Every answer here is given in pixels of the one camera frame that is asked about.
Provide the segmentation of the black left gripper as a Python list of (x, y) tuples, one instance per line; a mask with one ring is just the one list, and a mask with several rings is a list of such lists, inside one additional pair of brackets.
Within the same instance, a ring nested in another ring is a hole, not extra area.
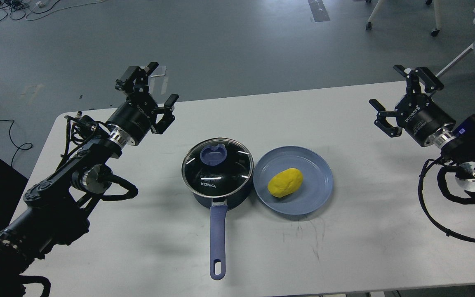
[(175, 120), (174, 104), (179, 94), (171, 94), (163, 106), (157, 106), (150, 94), (149, 77), (159, 66), (158, 62), (144, 67), (129, 66), (115, 81), (115, 90), (127, 98), (108, 118), (106, 126), (125, 131), (132, 139), (132, 146), (139, 145), (150, 130), (153, 134), (163, 134)]

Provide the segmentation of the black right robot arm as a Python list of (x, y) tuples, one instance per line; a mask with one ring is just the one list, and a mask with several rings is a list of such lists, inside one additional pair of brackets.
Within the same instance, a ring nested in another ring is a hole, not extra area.
[(423, 196), (424, 179), (430, 169), (438, 165), (437, 185), (441, 195), (460, 205), (475, 205), (475, 114), (457, 125), (432, 98), (444, 85), (430, 69), (423, 66), (407, 69), (400, 64), (393, 68), (407, 83), (405, 94), (390, 111), (378, 100), (369, 100), (376, 110), (374, 124), (388, 137), (399, 137), (407, 132), (421, 147), (434, 145), (440, 150), (440, 157), (426, 160), (419, 175), (417, 195), (421, 208), (428, 220), (448, 237), (475, 243), (475, 238), (436, 221)]

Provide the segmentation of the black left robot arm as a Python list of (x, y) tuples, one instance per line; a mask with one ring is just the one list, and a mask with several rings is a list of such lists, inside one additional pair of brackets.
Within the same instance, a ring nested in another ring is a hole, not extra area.
[(0, 297), (22, 297), (27, 284), (42, 285), (42, 297), (50, 294), (44, 276), (24, 275), (37, 259), (55, 245), (71, 245), (89, 232), (89, 216), (100, 201), (136, 197), (137, 186), (113, 173), (107, 160), (120, 158), (126, 145), (137, 146), (148, 133), (163, 134), (175, 120), (172, 94), (159, 106), (150, 92), (149, 79), (159, 67), (130, 66), (115, 88), (126, 100), (106, 122), (78, 112), (65, 116), (65, 149), (55, 172), (24, 192), (27, 208), (0, 231)]

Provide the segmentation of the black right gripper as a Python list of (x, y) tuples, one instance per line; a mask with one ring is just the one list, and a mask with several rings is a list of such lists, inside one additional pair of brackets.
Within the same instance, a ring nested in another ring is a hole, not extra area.
[[(387, 111), (376, 99), (368, 103), (377, 111), (374, 124), (388, 137), (400, 137), (403, 129), (421, 147), (432, 144), (429, 137), (437, 130), (453, 128), (456, 121), (434, 103), (430, 96), (444, 89), (443, 83), (430, 71), (419, 66), (407, 69), (402, 65), (394, 65), (396, 70), (407, 82), (405, 96), (396, 105), (395, 111)], [(396, 118), (398, 126), (392, 126), (388, 117)]]

